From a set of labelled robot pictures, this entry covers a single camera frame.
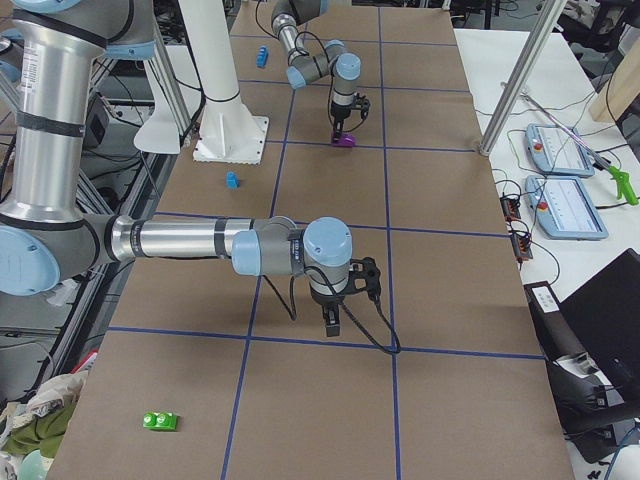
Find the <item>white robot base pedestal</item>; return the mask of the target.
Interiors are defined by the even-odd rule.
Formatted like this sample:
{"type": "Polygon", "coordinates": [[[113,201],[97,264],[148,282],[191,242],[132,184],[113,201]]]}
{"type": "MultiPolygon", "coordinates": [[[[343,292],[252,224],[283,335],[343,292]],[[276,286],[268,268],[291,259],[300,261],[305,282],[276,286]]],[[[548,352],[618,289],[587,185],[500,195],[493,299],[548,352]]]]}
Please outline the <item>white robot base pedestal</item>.
{"type": "Polygon", "coordinates": [[[269,119],[252,115],[241,98],[223,3],[193,1],[189,7],[183,16],[206,97],[194,159],[257,165],[269,119]]]}

